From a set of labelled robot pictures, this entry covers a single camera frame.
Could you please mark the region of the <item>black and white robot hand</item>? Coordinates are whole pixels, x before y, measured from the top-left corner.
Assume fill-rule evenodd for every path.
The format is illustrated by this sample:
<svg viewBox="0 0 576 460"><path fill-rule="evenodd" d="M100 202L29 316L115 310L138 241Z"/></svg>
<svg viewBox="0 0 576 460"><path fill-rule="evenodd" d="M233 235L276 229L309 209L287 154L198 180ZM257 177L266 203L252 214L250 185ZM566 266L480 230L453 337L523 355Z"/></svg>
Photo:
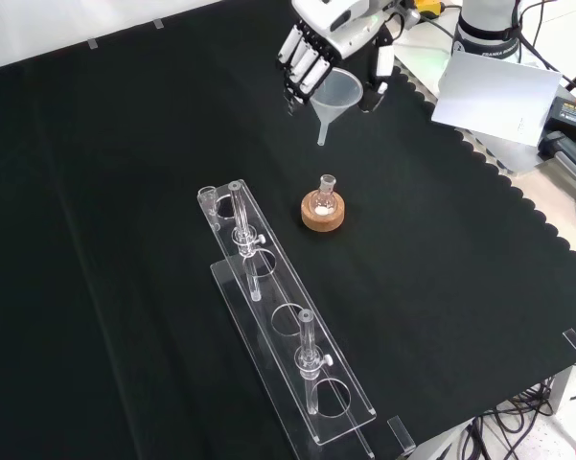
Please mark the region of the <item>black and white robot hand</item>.
<svg viewBox="0 0 576 460"><path fill-rule="evenodd" d="M288 111L306 105L343 61L370 52L368 81L358 103L364 113L383 100L394 70L394 38L387 22L397 12L395 1L293 1L297 21L277 57L284 74Z"/></svg>

